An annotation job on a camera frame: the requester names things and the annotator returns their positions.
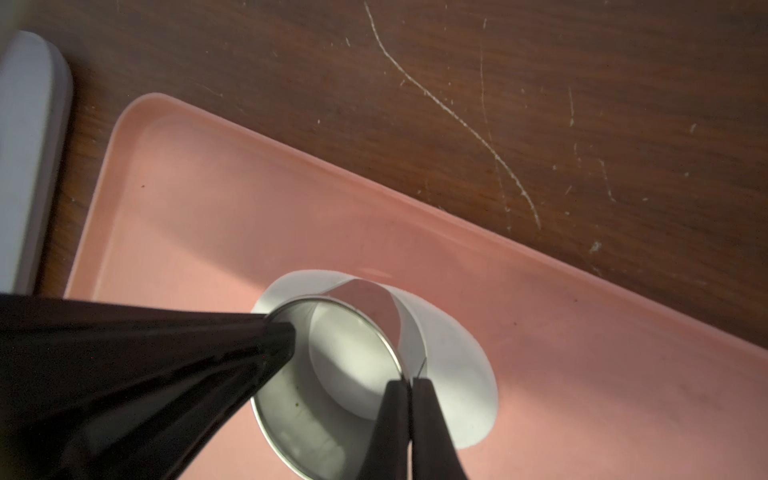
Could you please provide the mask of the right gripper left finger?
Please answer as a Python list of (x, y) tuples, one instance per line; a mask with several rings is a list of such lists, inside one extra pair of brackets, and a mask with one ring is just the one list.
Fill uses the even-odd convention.
[(357, 478), (405, 480), (408, 477), (409, 443), (409, 386), (404, 380), (393, 380), (385, 388)]

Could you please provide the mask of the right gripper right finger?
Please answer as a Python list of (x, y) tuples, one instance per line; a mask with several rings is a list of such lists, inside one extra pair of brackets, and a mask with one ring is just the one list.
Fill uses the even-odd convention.
[(413, 380), (410, 417), (413, 478), (467, 480), (429, 379)]

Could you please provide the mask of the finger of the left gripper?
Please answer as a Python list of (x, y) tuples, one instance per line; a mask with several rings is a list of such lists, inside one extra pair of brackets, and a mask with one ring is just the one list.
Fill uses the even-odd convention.
[(263, 314), (5, 294), (1, 475), (175, 479), (295, 338)]

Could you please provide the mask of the small dough piece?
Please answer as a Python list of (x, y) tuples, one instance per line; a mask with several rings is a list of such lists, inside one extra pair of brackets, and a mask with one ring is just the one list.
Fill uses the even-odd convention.
[[(293, 359), (257, 394), (259, 423), (278, 441), (373, 424), (388, 381), (432, 381), (458, 449), (491, 432), (499, 395), (490, 362), (453, 317), (404, 290), (341, 272), (300, 270), (273, 282), (254, 312), (297, 332)], [(310, 428), (299, 420), (310, 421)]]

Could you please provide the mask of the pink silicone mat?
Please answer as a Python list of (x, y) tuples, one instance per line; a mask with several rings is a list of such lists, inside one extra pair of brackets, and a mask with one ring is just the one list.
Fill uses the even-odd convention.
[(163, 94), (117, 120), (70, 298), (248, 312), (336, 270), (420, 296), (479, 342), (493, 431), (473, 479), (763, 479), (767, 353)]

